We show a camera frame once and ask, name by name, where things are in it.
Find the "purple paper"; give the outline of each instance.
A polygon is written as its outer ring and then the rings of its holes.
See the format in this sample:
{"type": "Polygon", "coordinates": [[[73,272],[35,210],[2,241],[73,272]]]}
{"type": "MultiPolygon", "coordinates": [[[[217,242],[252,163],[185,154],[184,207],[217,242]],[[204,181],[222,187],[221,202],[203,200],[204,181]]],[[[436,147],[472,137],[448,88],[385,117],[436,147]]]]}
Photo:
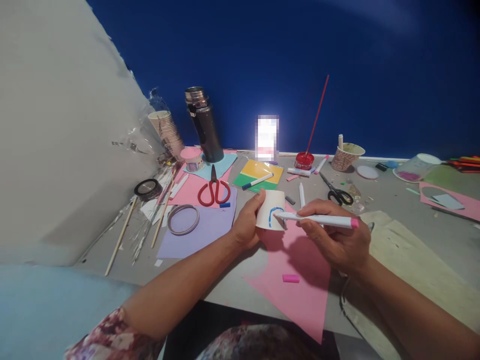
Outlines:
{"type": "MultiPolygon", "coordinates": [[[[237,208],[237,189],[232,186],[230,191],[231,195],[228,200],[230,207],[195,206],[200,214],[200,221],[192,232],[178,236],[167,230],[156,257],[158,259],[184,259],[225,235],[232,228],[237,208]]],[[[192,226],[196,217],[195,210],[191,208],[182,210],[171,219],[171,228],[178,232],[184,231],[192,226]]]]}

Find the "red paint jar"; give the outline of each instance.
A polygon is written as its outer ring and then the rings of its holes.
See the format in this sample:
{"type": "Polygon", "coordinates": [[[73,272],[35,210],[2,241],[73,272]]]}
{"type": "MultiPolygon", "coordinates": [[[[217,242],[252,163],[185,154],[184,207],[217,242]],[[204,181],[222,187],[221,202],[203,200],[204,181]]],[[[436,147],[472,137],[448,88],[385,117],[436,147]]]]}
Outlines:
{"type": "Polygon", "coordinates": [[[309,152],[299,152],[295,158],[295,167],[301,170],[310,170],[315,157],[309,152]]]}

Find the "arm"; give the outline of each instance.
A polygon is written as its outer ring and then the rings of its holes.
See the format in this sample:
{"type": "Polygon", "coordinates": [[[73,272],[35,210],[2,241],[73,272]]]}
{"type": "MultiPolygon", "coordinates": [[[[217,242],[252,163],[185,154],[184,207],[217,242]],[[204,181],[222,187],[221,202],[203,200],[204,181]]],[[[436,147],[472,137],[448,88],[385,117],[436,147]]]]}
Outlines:
{"type": "MultiPolygon", "coordinates": [[[[314,200],[298,211],[353,215],[331,201],[314,200]]],[[[369,254],[370,232],[322,228],[311,220],[298,224],[332,267],[350,275],[369,295],[383,318],[414,359],[480,359],[480,335],[397,277],[369,254]]]]}
{"type": "Polygon", "coordinates": [[[261,190],[245,204],[227,234],[177,262],[130,297],[122,306],[125,322],[154,339],[167,336],[227,266],[258,243],[256,212],[264,200],[261,190]]]}

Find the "black scissors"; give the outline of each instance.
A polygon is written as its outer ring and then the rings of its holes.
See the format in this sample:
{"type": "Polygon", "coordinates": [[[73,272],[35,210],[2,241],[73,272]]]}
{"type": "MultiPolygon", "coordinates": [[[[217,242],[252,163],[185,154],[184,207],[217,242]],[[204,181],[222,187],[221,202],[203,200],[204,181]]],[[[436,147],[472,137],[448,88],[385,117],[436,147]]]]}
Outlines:
{"type": "Polygon", "coordinates": [[[327,178],[321,173],[318,172],[323,179],[323,181],[328,185],[330,191],[328,192],[328,200],[332,200],[331,197],[334,197],[338,205],[352,205],[354,203],[354,198],[346,191],[334,188],[332,184],[329,183],[327,178]]]}

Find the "thermos bottle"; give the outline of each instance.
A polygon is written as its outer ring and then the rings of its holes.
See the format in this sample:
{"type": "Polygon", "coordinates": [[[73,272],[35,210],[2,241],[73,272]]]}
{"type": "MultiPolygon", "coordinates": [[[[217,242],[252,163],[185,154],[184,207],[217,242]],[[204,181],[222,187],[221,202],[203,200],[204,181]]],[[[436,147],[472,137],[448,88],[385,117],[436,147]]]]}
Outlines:
{"type": "Polygon", "coordinates": [[[209,163],[219,162],[224,158],[224,151],[215,130],[212,104],[205,89],[200,86],[189,87],[185,90],[185,102],[195,125],[205,160],[209,163]]]}

